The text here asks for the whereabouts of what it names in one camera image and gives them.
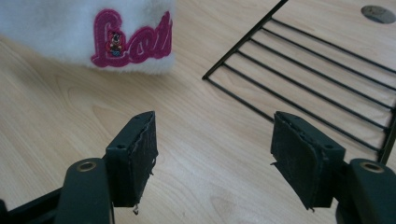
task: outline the embroidered lettering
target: embroidered lettering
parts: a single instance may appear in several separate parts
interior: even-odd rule
[[[98,13],[94,22],[95,54],[91,57],[99,67],[123,67],[128,63],[142,63],[148,58],[161,59],[172,49],[172,20],[165,12],[160,24],[153,29],[145,26],[125,42],[120,29],[120,14],[112,9]]]

